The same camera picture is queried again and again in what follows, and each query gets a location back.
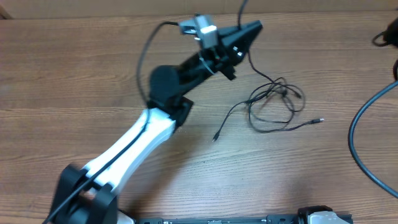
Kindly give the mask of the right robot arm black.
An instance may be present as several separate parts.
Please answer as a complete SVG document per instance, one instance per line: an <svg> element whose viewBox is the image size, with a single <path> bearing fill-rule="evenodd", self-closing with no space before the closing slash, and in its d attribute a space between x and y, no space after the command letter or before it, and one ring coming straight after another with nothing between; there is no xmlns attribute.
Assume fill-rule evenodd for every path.
<svg viewBox="0 0 398 224"><path fill-rule="evenodd" d="M372 44L377 47L385 47L387 45L393 45L397 47L397 21L398 18L392 21L386 30L374 36L371 41Z"/></svg>

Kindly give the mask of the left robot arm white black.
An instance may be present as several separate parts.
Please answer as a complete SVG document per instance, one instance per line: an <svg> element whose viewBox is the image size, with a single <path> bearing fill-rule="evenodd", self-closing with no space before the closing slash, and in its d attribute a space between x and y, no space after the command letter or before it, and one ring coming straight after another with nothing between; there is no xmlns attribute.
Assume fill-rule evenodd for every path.
<svg viewBox="0 0 398 224"><path fill-rule="evenodd" d="M235 78L235 67L262 30L259 21L219 28L207 15L179 23L200 49L179 65L161 65L150 74L149 94L137 121L107 151L81 169L62 171L46 223L133 223L118 208L118 196L135 170L183 125L193 106L186 95L222 73Z"/></svg>

